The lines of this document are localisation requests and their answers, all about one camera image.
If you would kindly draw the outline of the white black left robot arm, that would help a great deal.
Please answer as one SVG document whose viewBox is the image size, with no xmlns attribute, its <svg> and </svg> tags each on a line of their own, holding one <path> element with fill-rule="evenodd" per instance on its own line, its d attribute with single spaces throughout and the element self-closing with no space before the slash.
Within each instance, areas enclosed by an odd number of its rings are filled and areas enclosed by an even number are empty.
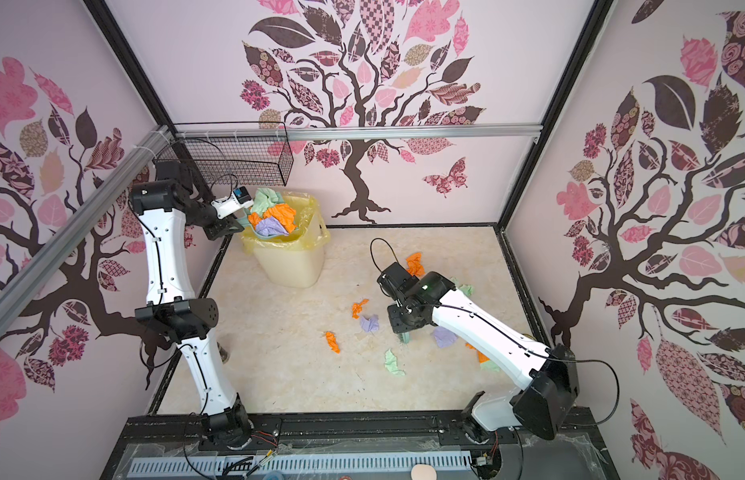
<svg viewBox="0 0 745 480">
<path fill-rule="evenodd" d="M 186 228 L 198 226 L 210 240 L 242 231 L 236 214 L 252 207 L 244 187 L 216 198 L 188 161 L 156 162 L 156 178 L 132 186 L 130 208 L 142 227 L 148 255 L 146 306 L 134 315 L 140 324 L 170 340 L 186 359 L 200 396 L 200 425 L 208 441 L 242 449 L 252 422 L 226 374 L 216 326 L 220 311 L 212 298 L 200 298 L 188 273 Z"/>
</svg>

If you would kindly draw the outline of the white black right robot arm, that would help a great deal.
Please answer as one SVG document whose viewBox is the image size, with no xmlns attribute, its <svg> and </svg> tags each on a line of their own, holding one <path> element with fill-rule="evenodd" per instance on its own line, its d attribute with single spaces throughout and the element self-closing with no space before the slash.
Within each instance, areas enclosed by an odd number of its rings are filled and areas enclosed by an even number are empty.
<svg viewBox="0 0 745 480">
<path fill-rule="evenodd" d="M 442 327 L 488 357 L 514 383 L 511 389 L 473 397 L 463 411 L 468 438 L 483 443 L 499 429 L 516 427 L 544 440 L 557 437 L 579 393 L 570 349 L 550 348 L 510 328 L 437 272 L 418 278 L 393 264 L 377 282 L 393 300 L 388 314 L 394 333 Z"/>
</svg>

